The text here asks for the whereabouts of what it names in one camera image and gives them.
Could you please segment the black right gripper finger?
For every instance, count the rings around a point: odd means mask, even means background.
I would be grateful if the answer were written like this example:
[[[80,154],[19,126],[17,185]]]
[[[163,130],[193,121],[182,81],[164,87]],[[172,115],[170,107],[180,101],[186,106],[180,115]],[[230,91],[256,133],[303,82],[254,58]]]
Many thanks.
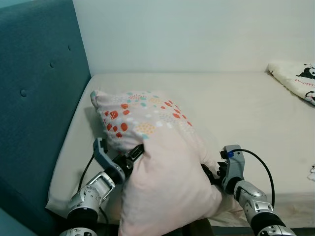
[[[212,171],[207,167],[205,164],[201,164],[204,174],[207,176],[209,182],[211,182],[212,185],[218,184],[218,180],[214,177],[214,174]]]

